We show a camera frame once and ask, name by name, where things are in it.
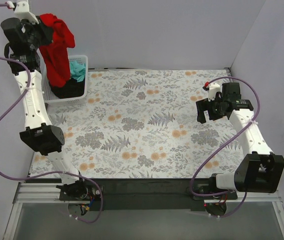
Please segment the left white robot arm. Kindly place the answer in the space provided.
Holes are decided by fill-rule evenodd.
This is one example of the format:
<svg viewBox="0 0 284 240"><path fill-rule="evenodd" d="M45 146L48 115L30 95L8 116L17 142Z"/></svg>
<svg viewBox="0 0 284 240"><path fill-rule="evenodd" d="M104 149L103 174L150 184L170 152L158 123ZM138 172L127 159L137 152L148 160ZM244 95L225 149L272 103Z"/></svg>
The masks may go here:
<svg viewBox="0 0 284 240"><path fill-rule="evenodd" d="M53 29L43 22L32 23L27 19L11 17L1 22L8 39L5 57L20 88L25 113L25 130L20 139L35 152L46 156L59 172L62 185L59 189L71 198L83 200L88 187L79 177L79 171L65 156L64 133L54 126L46 112L42 93L42 76L37 49L52 43Z"/></svg>

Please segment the red t shirt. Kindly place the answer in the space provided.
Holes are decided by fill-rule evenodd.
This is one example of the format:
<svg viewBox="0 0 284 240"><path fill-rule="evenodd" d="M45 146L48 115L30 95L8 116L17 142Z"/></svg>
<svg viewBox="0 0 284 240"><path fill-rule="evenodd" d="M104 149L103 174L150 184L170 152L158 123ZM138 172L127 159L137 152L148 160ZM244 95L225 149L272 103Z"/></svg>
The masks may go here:
<svg viewBox="0 0 284 240"><path fill-rule="evenodd" d="M67 49L75 47L75 37L57 16L46 13L40 15L40 19L53 29L52 43L39 48L46 65L46 75L51 86L62 88L71 78Z"/></svg>

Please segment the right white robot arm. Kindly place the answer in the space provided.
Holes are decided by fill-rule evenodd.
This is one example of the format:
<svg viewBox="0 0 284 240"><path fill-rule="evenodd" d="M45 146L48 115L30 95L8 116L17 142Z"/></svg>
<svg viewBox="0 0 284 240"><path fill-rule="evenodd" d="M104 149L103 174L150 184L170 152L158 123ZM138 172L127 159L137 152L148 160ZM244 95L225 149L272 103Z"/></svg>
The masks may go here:
<svg viewBox="0 0 284 240"><path fill-rule="evenodd" d="M199 187L197 193L219 199L226 191L276 192L284 170L284 157L267 145L254 119L253 105L241 97L239 83L207 82L203 88L208 98L196 102L198 122L206 122L205 113L213 121L227 117L236 130L244 158L234 172L212 174L208 186Z"/></svg>

